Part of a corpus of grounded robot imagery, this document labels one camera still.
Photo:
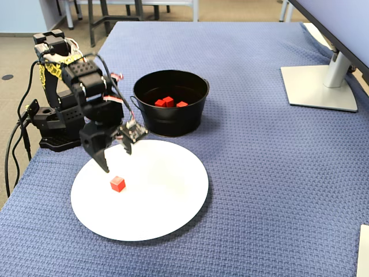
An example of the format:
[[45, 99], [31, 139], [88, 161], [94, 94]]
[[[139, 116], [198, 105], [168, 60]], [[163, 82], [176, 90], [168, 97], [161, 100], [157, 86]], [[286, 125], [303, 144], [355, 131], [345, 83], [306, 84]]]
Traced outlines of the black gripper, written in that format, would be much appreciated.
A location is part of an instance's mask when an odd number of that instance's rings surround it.
[[[109, 173], [110, 170], [104, 151], [115, 140], [119, 127], [119, 125], [97, 125], [95, 123], [87, 123], [80, 130], [80, 139], [84, 150], [89, 155], [92, 155], [92, 158], [105, 173]], [[125, 149], [126, 153], [131, 155], [131, 139], [127, 136], [120, 136], [118, 137], [118, 141]]]

